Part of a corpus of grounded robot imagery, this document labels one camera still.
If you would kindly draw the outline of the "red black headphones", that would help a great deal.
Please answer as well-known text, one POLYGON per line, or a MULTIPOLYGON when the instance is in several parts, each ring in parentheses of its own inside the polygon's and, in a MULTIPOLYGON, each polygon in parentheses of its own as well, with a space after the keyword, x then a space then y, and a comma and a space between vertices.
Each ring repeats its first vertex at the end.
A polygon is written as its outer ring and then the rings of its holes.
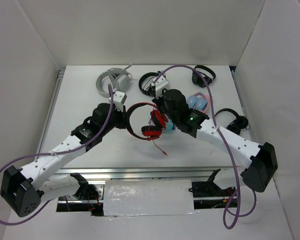
POLYGON ((149 102, 139 102, 136 104, 133 104, 127 111, 126 111, 126 116, 125 116, 125 125, 127 131, 135 138, 139 140, 144 140, 144 141, 154 141, 158 139, 162 133, 163 130, 166 130, 168 126, 169 119, 168 117, 159 111, 159 108, 149 102), (137 135, 131 125, 130 122, 130 117, 132 116, 133 112, 137 110, 138 108, 141 108, 143 106, 151 106, 153 107, 152 111, 149 113, 149 121, 147 125, 142 126, 141 128, 141 133, 142 136, 137 135))

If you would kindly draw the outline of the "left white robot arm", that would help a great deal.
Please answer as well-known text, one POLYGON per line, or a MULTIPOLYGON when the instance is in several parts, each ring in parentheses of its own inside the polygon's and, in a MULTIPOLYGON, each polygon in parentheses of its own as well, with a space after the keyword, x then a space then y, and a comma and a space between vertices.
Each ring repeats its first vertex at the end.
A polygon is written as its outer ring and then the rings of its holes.
POLYGON ((62 196, 86 199, 95 188, 79 173, 52 179, 58 170, 102 142, 112 129, 123 129, 126 107, 122 103, 101 103, 70 135, 50 152, 33 162, 8 167, 0 195, 19 217, 26 217, 43 202, 62 196))

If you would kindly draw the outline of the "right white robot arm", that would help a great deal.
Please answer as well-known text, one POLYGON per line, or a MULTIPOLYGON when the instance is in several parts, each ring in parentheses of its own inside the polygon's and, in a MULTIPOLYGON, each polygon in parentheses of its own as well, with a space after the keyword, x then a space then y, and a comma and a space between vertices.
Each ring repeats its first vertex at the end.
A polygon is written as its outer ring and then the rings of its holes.
POLYGON ((244 167, 240 176, 250 189, 263 193, 278 169, 275 147, 247 140, 230 130, 218 126, 207 114, 189 108, 185 96, 177 89, 166 90, 152 100, 158 110, 167 114, 183 133, 203 140, 220 150, 231 151, 235 160, 244 167))

